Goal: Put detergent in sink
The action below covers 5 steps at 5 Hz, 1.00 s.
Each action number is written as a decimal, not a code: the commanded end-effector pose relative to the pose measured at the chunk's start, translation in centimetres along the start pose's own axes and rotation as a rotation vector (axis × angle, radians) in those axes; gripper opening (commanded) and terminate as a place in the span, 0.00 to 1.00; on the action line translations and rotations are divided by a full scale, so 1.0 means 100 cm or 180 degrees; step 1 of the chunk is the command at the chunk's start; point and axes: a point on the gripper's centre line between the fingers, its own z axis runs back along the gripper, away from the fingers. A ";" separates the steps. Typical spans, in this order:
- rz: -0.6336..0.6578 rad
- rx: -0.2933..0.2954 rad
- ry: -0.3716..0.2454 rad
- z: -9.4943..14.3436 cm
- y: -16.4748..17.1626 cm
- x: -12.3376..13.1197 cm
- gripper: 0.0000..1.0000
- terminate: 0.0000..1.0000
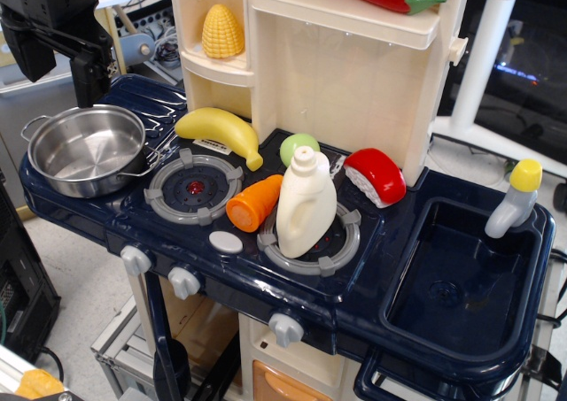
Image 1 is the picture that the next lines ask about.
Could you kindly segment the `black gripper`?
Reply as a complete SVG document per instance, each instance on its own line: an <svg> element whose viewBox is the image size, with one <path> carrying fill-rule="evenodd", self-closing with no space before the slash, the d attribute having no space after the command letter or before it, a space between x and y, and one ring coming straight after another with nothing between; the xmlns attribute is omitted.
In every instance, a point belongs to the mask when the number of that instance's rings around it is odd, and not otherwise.
<svg viewBox="0 0 567 401"><path fill-rule="evenodd" d="M30 81L49 73L56 65L55 54L60 53L69 58L78 107L90 108L108 93L113 40L95 19L70 26L71 33L21 18L2 18L1 26L20 71Z"/></svg>

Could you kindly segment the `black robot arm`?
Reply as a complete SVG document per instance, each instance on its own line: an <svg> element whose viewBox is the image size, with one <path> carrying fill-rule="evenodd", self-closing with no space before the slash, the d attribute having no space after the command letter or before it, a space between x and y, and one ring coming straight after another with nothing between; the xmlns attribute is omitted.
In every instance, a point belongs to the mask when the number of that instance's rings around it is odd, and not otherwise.
<svg viewBox="0 0 567 401"><path fill-rule="evenodd" d="M113 39L97 21L98 0L1 0L1 28L20 71L32 82L69 58L80 108L111 87Z"/></svg>

